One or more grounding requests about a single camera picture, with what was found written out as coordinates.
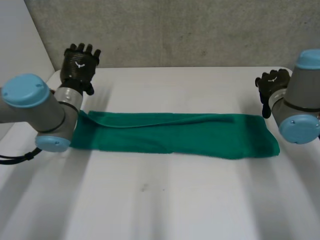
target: light blue joint cap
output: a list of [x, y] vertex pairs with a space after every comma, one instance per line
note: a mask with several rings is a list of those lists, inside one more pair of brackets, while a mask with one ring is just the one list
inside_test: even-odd
[[279, 131], [289, 143], [307, 144], [320, 135], [319, 120], [308, 114], [290, 116], [282, 121]]
[[303, 51], [296, 62], [296, 67], [305, 70], [320, 70], [320, 49]]
[[68, 139], [57, 136], [37, 136], [35, 138], [35, 145], [44, 151], [52, 153], [61, 153], [70, 146]]
[[27, 73], [10, 79], [1, 94], [7, 104], [26, 109], [42, 104], [49, 97], [50, 89], [40, 77]]

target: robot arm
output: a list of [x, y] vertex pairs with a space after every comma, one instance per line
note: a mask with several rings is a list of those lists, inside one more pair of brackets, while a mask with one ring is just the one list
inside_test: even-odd
[[37, 132], [36, 146], [48, 152], [64, 152], [71, 143], [83, 92], [94, 94], [91, 85], [100, 50], [72, 44], [64, 52], [61, 86], [54, 95], [43, 80], [23, 74], [0, 89], [0, 123], [28, 122]]
[[281, 135], [290, 143], [306, 144], [320, 135], [320, 49], [303, 51], [292, 76], [285, 69], [263, 73], [255, 80], [263, 104]]

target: black cable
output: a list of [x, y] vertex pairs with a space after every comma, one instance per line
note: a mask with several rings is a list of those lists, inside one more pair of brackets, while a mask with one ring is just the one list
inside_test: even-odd
[[1, 160], [0, 159], [0, 165], [14, 165], [19, 164], [27, 160], [33, 159], [36, 155], [38, 155], [42, 150], [40, 148], [35, 148], [33, 151], [26, 153], [22, 156], [3, 156], [0, 155], [0, 158], [7, 159], [7, 160]]

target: green towel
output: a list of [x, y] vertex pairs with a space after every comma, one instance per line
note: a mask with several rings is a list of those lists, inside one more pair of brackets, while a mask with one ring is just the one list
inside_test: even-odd
[[183, 153], [225, 159], [279, 154], [261, 116], [81, 111], [71, 147], [135, 153]]

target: table surface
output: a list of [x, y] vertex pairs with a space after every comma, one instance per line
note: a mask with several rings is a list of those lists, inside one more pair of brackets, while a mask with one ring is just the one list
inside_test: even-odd
[[[260, 115], [255, 78], [278, 67], [100, 68], [86, 112]], [[59, 72], [48, 81], [60, 84]], [[42, 152], [0, 167], [0, 239], [318, 240], [320, 142], [226, 160], [186, 154]], [[16, 123], [3, 155], [34, 148]]]

